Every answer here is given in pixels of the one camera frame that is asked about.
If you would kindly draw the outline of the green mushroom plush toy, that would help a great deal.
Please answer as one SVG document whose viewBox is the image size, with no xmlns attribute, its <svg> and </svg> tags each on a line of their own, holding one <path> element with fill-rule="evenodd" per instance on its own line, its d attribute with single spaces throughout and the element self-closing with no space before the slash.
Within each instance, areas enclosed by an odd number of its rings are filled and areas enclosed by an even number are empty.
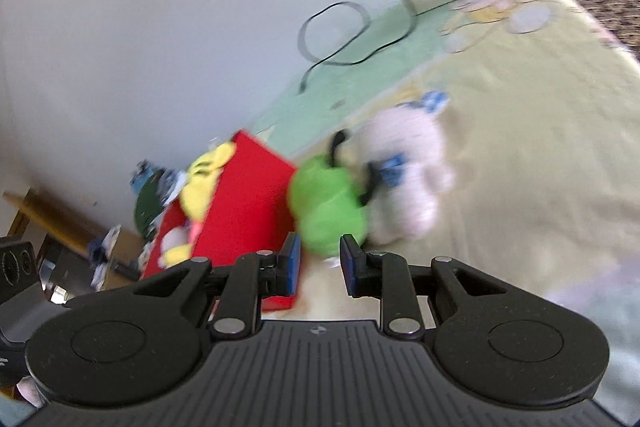
<svg viewBox="0 0 640 427">
<path fill-rule="evenodd" d="M 366 207 L 380 184 L 378 170 L 370 162 L 363 185 L 340 164 L 337 151 L 348 138 L 348 131 L 337 131 L 329 150 L 304 161 L 288 184 L 288 209 L 295 230 L 306 251 L 322 258 L 340 253 L 340 238 L 345 234 L 359 243 L 367 238 Z"/>
</svg>

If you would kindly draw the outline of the yellow tiger plush toy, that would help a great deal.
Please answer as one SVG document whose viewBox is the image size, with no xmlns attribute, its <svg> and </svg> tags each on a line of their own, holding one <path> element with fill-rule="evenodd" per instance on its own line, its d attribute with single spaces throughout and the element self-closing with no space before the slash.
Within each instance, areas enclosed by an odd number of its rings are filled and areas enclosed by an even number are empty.
<svg viewBox="0 0 640 427">
<path fill-rule="evenodd" d="M 186 223 L 173 227 L 160 241 L 160 269 L 170 268 L 192 257 L 221 173 L 235 152 L 236 144 L 228 141 L 216 145 L 213 150 L 192 162 L 186 172 L 186 183 L 178 196 Z"/>
</svg>

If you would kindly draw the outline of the white bunny plush blue bow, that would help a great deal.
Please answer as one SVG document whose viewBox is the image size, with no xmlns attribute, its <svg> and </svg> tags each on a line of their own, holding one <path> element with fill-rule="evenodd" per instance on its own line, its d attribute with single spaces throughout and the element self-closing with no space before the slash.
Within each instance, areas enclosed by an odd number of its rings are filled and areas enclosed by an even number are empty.
<svg viewBox="0 0 640 427">
<path fill-rule="evenodd" d="M 416 241 L 436 225 L 440 196 L 454 186 L 439 122 L 448 102 L 446 92 L 428 91 L 381 110 L 358 129 L 371 243 Z"/>
</svg>

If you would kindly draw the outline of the red cardboard box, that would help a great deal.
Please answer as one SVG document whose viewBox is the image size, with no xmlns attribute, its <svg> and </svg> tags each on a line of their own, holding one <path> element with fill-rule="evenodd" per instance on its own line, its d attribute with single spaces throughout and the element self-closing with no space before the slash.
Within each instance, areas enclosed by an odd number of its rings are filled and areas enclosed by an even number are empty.
<svg viewBox="0 0 640 427">
<path fill-rule="evenodd" d="M 278 251 L 294 219 L 286 191 L 295 167 L 250 133 L 232 139 L 236 153 L 222 170 L 193 254 L 213 265 L 233 265 L 254 251 Z"/>
</svg>

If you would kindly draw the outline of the wooden cabinet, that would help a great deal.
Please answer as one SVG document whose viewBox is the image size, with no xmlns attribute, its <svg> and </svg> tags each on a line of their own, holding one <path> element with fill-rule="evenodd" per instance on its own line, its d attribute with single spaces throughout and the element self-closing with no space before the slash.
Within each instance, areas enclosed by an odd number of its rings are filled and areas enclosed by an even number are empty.
<svg viewBox="0 0 640 427">
<path fill-rule="evenodd" d="M 106 230 L 48 193 L 29 190 L 24 196 L 4 192 L 2 198 L 19 213 L 76 254 L 86 257 L 93 239 Z"/>
</svg>

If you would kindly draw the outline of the cardboard box on floor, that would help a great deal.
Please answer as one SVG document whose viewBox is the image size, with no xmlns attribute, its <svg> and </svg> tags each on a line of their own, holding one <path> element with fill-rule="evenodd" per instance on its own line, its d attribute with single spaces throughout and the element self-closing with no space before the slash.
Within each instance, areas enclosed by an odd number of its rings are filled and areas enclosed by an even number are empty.
<svg viewBox="0 0 640 427">
<path fill-rule="evenodd" d="M 141 277 L 139 256 L 143 246 L 141 237 L 121 225 L 93 239 L 87 247 L 91 287 L 95 291 L 108 291 L 136 283 Z"/>
</svg>

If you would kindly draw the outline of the dark green cloth item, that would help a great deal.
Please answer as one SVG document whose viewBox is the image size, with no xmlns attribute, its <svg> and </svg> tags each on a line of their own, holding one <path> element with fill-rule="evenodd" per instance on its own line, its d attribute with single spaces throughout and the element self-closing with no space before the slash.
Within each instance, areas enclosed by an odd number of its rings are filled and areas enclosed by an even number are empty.
<svg viewBox="0 0 640 427">
<path fill-rule="evenodd" d="M 136 195 L 134 225 L 142 239 L 152 239 L 157 225 L 155 220 L 168 205 L 175 176 L 163 168 L 146 168 L 137 172 L 130 181 Z"/>
</svg>

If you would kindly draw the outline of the cartoon bear bed sheet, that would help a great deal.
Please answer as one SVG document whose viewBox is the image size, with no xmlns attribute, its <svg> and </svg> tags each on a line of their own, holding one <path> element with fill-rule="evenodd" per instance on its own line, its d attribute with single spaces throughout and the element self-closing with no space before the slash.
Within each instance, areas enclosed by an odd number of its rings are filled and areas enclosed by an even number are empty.
<svg viewBox="0 0 640 427">
<path fill-rule="evenodd" d="M 338 129 L 432 90 L 454 187 L 423 239 L 393 251 L 458 258 L 585 314 L 610 366 L 597 398 L 639 417 L 639 63 L 574 0 L 457 0 L 404 42 L 358 63 L 404 28 L 393 9 L 334 66 L 294 82 L 252 124 L 288 159 Z"/>
</svg>

